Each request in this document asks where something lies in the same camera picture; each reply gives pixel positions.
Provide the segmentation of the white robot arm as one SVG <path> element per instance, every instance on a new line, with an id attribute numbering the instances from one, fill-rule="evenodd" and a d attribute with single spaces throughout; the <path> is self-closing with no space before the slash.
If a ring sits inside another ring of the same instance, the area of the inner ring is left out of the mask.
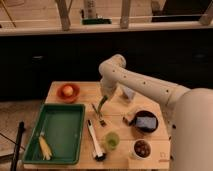
<path id="1" fill-rule="evenodd" d="M 170 171 L 213 171 L 213 89 L 190 89 L 125 69 L 113 55 L 99 65 L 101 93 L 111 99 L 120 83 L 173 114 Z"/>

